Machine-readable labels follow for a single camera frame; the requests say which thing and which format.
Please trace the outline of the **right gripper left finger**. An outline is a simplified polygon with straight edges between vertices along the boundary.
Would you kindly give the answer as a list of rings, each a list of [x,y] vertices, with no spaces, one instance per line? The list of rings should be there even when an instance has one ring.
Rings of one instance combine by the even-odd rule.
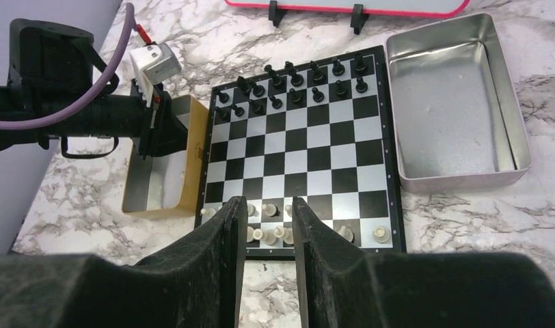
[[[247,201],[134,265],[94,254],[0,256],[0,327],[237,327]]]

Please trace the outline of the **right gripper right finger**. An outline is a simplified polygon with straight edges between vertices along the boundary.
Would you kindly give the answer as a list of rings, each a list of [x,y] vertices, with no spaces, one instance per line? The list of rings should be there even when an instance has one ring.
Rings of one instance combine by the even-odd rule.
[[[303,327],[555,327],[555,288],[510,252],[367,252],[292,204]]]

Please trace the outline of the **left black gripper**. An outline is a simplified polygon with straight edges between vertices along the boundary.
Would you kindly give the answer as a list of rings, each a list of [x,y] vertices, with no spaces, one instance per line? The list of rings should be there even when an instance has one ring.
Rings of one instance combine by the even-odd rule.
[[[93,69],[107,72],[107,64],[93,48],[94,36],[63,24],[14,19],[10,23],[8,70],[8,121],[50,118],[77,105],[79,111],[66,119],[39,128],[8,131],[8,146],[38,144],[49,148],[61,141],[62,155],[69,159],[68,138],[129,137],[140,156],[166,156],[187,149],[189,97],[166,98],[157,85],[157,111],[152,115],[139,91],[114,94],[119,78],[112,73],[99,93],[86,97],[92,87]]]

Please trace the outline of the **white pawn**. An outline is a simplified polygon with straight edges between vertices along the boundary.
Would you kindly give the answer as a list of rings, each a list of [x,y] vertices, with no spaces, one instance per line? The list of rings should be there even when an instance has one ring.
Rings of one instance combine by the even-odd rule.
[[[210,219],[212,218],[215,213],[217,212],[217,210],[215,208],[202,208],[200,210],[200,214],[203,218],[207,218]]]
[[[290,204],[285,205],[284,210],[289,217],[292,216],[292,206]]]
[[[273,233],[273,230],[255,229],[253,238],[265,245],[274,245],[277,242],[277,237]]]
[[[341,235],[341,237],[343,237],[345,240],[347,240],[350,243],[354,241],[354,238],[355,238],[354,232],[352,231],[351,228],[348,228],[345,225],[342,225],[338,229],[338,234]]]

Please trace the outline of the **white rook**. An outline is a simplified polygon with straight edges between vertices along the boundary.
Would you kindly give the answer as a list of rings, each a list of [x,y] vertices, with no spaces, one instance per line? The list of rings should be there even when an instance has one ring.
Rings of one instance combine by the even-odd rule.
[[[379,244],[388,244],[392,240],[392,233],[387,227],[379,225],[373,230],[373,239]]]

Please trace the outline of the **white chess piece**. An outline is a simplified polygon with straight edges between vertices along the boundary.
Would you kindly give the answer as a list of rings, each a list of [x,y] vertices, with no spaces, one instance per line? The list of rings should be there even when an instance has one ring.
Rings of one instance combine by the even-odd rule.
[[[247,214],[249,217],[254,216],[256,213],[256,207],[253,204],[247,205]]]
[[[275,204],[263,204],[261,209],[262,213],[268,217],[274,217],[278,213],[278,208]]]

